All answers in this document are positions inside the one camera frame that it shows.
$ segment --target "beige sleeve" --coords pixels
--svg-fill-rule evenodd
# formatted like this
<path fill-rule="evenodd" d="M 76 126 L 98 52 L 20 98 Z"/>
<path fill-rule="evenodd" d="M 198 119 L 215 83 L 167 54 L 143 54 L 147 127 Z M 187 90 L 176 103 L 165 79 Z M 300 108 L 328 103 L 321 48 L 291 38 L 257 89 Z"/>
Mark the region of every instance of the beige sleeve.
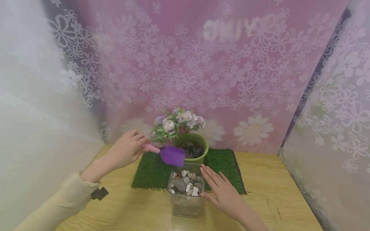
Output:
<path fill-rule="evenodd" d="M 99 183 L 83 182 L 79 173 L 72 174 L 60 190 L 29 215 L 15 231 L 51 231 L 64 220 L 83 210 Z"/>

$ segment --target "white curtain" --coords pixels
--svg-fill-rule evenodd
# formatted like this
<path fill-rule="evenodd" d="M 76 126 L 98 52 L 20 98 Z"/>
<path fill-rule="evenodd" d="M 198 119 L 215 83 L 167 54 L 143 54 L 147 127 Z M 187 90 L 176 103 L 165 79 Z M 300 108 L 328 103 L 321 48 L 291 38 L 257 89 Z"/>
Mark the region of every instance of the white curtain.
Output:
<path fill-rule="evenodd" d="M 38 1 L 0 2 L 0 224 L 12 230 L 103 145 Z"/>
<path fill-rule="evenodd" d="M 280 153 L 325 231 L 370 230 L 369 10 L 348 5 Z"/>

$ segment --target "green pot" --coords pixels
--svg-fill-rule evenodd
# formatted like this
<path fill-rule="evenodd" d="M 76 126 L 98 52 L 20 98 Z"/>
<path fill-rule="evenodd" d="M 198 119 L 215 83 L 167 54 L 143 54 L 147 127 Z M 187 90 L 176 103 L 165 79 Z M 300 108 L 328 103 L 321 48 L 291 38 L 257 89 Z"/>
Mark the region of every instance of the green pot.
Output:
<path fill-rule="evenodd" d="M 186 135 L 184 135 L 182 137 L 182 139 L 173 140 L 172 141 L 172 146 L 177 147 L 178 145 L 180 145 L 184 141 L 186 141 L 186 142 L 192 142 L 194 144 L 198 144 L 198 145 L 200 145 L 200 146 L 202 146 L 204 148 L 203 155 L 201 155 L 198 158 L 194 158 L 194 159 L 187 159 L 187 158 L 185 158 L 185 163 L 202 164 L 203 163 L 203 160 L 204 160 L 204 157 L 208 153 L 208 143 L 207 143 L 207 141 L 201 135 L 198 135 L 198 134 L 195 134 L 195 133 L 187 133 Z"/>

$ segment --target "green mat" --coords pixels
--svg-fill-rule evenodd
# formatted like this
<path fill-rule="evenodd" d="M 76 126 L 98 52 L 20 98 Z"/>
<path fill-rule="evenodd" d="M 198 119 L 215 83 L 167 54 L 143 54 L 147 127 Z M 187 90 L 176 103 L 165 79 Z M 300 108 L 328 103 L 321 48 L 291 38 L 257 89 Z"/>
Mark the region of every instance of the green mat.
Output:
<path fill-rule="evenodd" d="M 232 150 L 209 149 L 204 159 L 204 164 L 212 168 L 216 173 L 221 171 L 238 193 L 246 194 L 239 166 L 236 163 Z M 131 187 L 164 190 L 167 188 L 170 173 L 171 166 L 163 163 L 158 154 L 152 152 L 144 153 Z M 206 191 L 211 191 L 208 184 L 206 185 Z"/>

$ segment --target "small shovel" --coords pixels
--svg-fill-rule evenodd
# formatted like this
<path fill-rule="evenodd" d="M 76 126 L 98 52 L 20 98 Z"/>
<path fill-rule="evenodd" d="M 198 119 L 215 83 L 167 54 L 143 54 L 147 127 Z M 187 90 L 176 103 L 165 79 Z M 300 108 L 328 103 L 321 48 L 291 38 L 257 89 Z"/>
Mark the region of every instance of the small shovel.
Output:
<path fill-rule="evenodd" d="M 149 149 L 149 151 L 159 154 L 165 164 L 175 165 L 178 167 L 184 166 L 185 150 L 183 149 L 176 148 L 174 146 L 166 146 L 161 150 L 149 143 L 142 144 L 140 147 Z"/>

